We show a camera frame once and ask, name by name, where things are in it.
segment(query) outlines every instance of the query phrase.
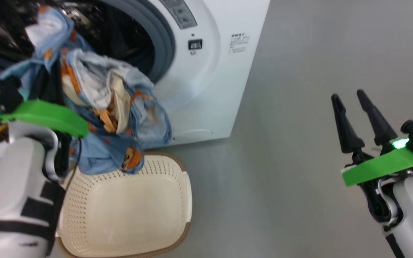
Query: blue cloth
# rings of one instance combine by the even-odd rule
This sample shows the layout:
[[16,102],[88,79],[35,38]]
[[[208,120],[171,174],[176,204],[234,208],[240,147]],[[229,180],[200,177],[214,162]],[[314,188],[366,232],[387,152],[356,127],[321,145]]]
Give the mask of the blue cloth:
[[[41,65],[44,65],[47,70],[50,71],[52,65],[59,59],[62,48],[81,48],[86,51],[93,51],[92,47],[81,35],[76,34],[76,42],[70,39],[74,29],[74,22],[63,15],[61,11],[54,8],[47,8],[46,12],[39,12],[38,23],[58,23],[57,25],[60,30],[40,40],[41,44],[38,46],[35,44],[35,51],[30,59],[16,63],[0,73],[0,80],[5,80],[10,76],[20,78],[22,86],[19,91],[25,100],[28,98],[32,82],[36,78]],[[48,51],[51,51],[50,57],[45,58]]]
[[165,109],[159,104],[152,91],[142,85],[131,88],[124,84],[130,95],[139,90],[152,98],[138,98],[130,110],[131,119],[128,127],[132,129],[139,145],[143,149],[166,146],[172,139],[170,120]]
[[[89,132],[87,137],[81,139],[81,142],[82,153],[77,166],[79,170],[86,175],[108,173],[117,169],[125,173],[136,174],[143,168],[144,154],[131,137],[122,138],[117,135],[105,136]],[[79,141],[73,139],[71,147],[75,150],[71,158],[77,161],[79,157]],[[125,169],[123,164],[126,158],[130,158],[126,157],[128,148],[133,148],[136,152],[140,152],[142,158],[138,166],[132,169]]]
[[[81,139],[80,159],[79,141],[73,139],[70,145],[71,159],[79,160],[80,171],[87,175],[108,173],[117,169],[125,173],[137,173],[144,165],[143,149],[165,146],[172,138],[168,115],[152,93],[154,84],[128,63],[94,54],[93,49],[79,34],[75,34],[73,40],[71,34],[74,22],[60,11],[48,8],[44,13],[39,13],[38,23],[38,27],[34,25],[26,29],[35,46],[32,57],[3,71],[0,79],[19,77],[22,81],[20,93],[26,100],[40,67],[45,66],[50,71],[53,63],[64,57],[68,75],[72,77],[72,68],[75,77],[71,78],[70,83],[73,86],[69,87],[79,85],[77,96],[86,106],[78,105],[66,95],[65,103],[89,122],[91,130],[87,137]],[[97,110],[107,110],[110,100],[115,97],[113,94],[116,88],[110,87],[114,75],[121,78],[120,89],[121,93],[126,94],[125,101],[133,98],[129,109],[121,108],[126,113],[119,113],[124,114],[124,118],[128,116],[128,120],[122,119],[126,124],[121,124],[126,125],[127,129],[117,134],[106,130],[96,114]],[[68,93],[76,94],[76,89],[77,87]],[[122,105],[125,101],[120,102],[121,107],[128,107]]]

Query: label sticker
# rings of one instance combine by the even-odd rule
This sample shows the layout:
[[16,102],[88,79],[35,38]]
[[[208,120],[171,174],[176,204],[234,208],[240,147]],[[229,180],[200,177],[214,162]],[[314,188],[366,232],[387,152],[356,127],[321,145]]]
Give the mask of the label sticker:
[[250,37],[244,33],[233,34],[229,45],[229,54],[245,52]]

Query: brown rim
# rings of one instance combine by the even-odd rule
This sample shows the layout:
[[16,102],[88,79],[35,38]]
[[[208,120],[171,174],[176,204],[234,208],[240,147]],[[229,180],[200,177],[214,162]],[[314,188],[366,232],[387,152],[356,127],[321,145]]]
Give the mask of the brown rim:
[[[179,165],[179,167],[181,168],[181,170],[183,172],[186,171],[186,168],[184,167],[183,163],[177,157],[175,157],[174,155],[172,155],[170,153],[158,152],[158,151],[148,151],[144,155],[161,155],[161,156],[169,157],[169,158],[175,160],[175,162]],[[177,248],[184,241],[184,239],[187,237],[187,233],[189,231],[189,228],[190,228],[190,222],[187,222],[186,226],[184,227],[184,231],[182,232],[179,239],[173,245],[170,245],[167,248],[162,248],[162,249],[152,251],[152,252],[147,252],[147,253],[140,253],[140,254],[134,254],[134,255],[129,255],[129,256],[119,256],[119,257],[113,257],[113,258],[150,258],[152,256],[156,256],[156,255],[159,255],[159,254],[162,254],[162,253],[170,252],[173,249]],[[56,241],[58,242],[58,246],[60,247],[60,249],[67,255],[68,258],[81,258],[80,256],[75,256],[74,254],[70,253],[67,250],[67,248],[64,246],[64,244],[62,242],[62,237],[56,237]]]

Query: button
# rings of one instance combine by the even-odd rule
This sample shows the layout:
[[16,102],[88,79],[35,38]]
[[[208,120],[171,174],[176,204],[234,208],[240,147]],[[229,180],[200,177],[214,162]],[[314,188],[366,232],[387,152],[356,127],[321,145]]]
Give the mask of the button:
[[173,13],[175,15],[180,15],[184,13],[184,9],[183,8],[173,8]]
[[189,40],[189,50],[202,49],[202,47],[203,47],[203,39]]
[[178,17],[178,21],[180,23],[190,23],[191,20],[189,19],[189,17],[182,16],[182,17]]

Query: washing machine drum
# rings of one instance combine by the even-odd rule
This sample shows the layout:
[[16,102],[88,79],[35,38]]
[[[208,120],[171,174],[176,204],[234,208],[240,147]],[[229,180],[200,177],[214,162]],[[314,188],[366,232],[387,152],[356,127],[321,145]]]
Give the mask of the washing machine drum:
[[[61,9],[98,54],[129,62],[157,82],[174,57],[174,37],[147,0],[0,0],[0,61],[18,62],[34,51],[24,28],[39,6]],[[5,68],[8,62],[0,62]]]

